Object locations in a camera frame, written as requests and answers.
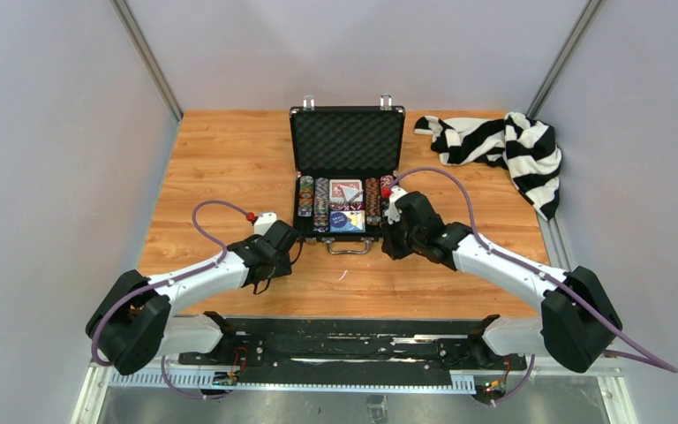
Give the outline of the blue backed playing cards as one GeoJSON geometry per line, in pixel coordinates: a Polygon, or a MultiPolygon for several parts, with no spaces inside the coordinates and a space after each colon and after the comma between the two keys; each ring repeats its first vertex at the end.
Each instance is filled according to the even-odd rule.
{"type": "Polygon", "coordinates": [[[357,211],[343,211],[344,214],[348,217],[348,224],[342,228],[340,231],[332,231],[330,228],[330,223],[329,223],[329,229],[331,232],[337,232],[337,233],[360,233],[365,231],[365,211],[364,210],[357,210],[357,211]]]}

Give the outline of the blue small blind button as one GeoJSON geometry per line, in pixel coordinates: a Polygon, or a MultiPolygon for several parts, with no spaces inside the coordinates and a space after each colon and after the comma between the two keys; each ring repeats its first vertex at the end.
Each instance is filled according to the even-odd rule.
{"type": "Polygon", "coordinates": [[[330,215],[329,222],[332,231],[340,231],[348,224],[349,220],[343,211],[335,211],[330,215]]]}

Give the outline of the black aluminium poker case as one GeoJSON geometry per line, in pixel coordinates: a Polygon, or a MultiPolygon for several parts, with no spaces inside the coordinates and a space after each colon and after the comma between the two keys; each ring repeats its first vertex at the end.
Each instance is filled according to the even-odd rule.
{"type": "Polygon", "coordinates": [[[381,222],[388,204],[381,198],[379,225],[368,225],[360,233],[316,232],[313,215],[298,216],[298,181],[314,178],[365,180],[395,175],[399,168],[406,110],[394,106],[383,95],[378,106],[317,106],[307,96],[302,105],[290,109],[290,131],[297,170],[293,227],[306,241],[319,241],[334,254],[339,241],[363,242],[366,254],[383,237],[381,222]]]}

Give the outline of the clear triangle marker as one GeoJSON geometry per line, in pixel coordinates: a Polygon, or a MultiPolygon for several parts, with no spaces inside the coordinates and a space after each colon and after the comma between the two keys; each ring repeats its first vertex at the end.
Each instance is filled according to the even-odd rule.
{"type": "Polygon", "coordinates": [[[364,190],[360,186],[340,185],[344,202],[361,202],[364,190]]]}

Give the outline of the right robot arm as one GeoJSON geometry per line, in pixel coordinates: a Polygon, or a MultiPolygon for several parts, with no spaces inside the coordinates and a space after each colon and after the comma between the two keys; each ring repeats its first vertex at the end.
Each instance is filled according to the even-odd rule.
{"type": "Polygon", "coordinates": [[[566,369],[587,371],[622,322],[598,276],[585,267],[571,271],[529,260],[476,235],[463,223],[444,223],[420,192],[395,186],[386,191],[381,250],[393,260],[412,254],[454,271],[478,276],[517,296],[539,312],[541,323],[496,318],[469,344],[471,360],[493,367],[511,353],[548,354],[566,369]]]}

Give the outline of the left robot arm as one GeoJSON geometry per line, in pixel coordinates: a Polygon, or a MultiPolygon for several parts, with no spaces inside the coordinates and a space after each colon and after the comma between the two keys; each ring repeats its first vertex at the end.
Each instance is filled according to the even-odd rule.
{"type": "Polygon", "coordinates": [[[131,375],[157,357],[202,353],[228,363],[235,353],[226,321],[184,310],[222,292],[268,287],[291,272],[290,250],[299,233],[282,220],[230,244],[214,257],[172,272],[144,276],[131,269],[111,286],[86,325],[93,361],[131,375]]]}

